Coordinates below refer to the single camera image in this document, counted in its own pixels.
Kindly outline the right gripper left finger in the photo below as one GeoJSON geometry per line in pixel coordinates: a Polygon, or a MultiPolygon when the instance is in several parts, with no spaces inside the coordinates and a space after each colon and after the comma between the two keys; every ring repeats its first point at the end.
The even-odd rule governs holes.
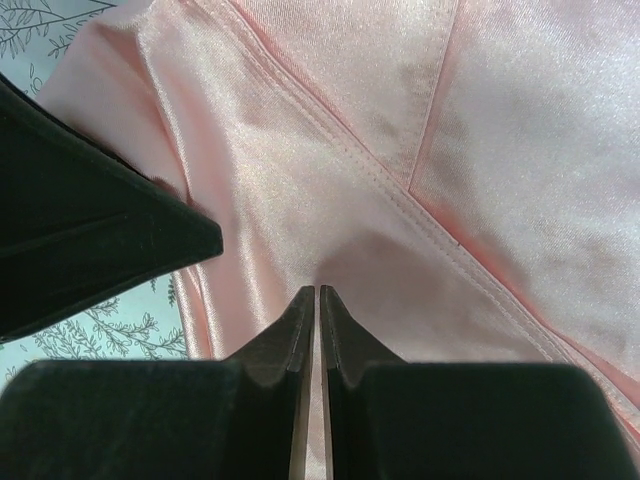
{"type": "Polygon", "coordinates": [[[1,396],[5,479],[300,479],[315,292],[221,361],[33,363],[1,396]]]}

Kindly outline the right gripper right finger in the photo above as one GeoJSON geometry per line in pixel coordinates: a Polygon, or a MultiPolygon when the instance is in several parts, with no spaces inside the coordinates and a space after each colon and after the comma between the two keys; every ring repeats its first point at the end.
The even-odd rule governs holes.
{"type": "Polygon", "coordinates": [[[565,364],[409,363],[320,291],[332,479],[635,479],[591,377],[565,364]]]}

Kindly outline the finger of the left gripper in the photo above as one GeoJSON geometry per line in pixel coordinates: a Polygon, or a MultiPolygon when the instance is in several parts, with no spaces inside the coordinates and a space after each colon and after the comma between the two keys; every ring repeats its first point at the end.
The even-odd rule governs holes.
{"type": "Polygon", "coordinates": [[[1,339],[219,256],[220,226],[1,83],[1,339]]]}

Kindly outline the salmon pink satin napkin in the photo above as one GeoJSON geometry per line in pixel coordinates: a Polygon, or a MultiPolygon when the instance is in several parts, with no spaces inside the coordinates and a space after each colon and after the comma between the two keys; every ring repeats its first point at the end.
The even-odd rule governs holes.
{"type": "Polygon", "coordinates": [[[49,113],[212,218],[193,358],[304,285],[406,360],[568,363],[639,453],[635,1],[130,1],[49,113]]]}

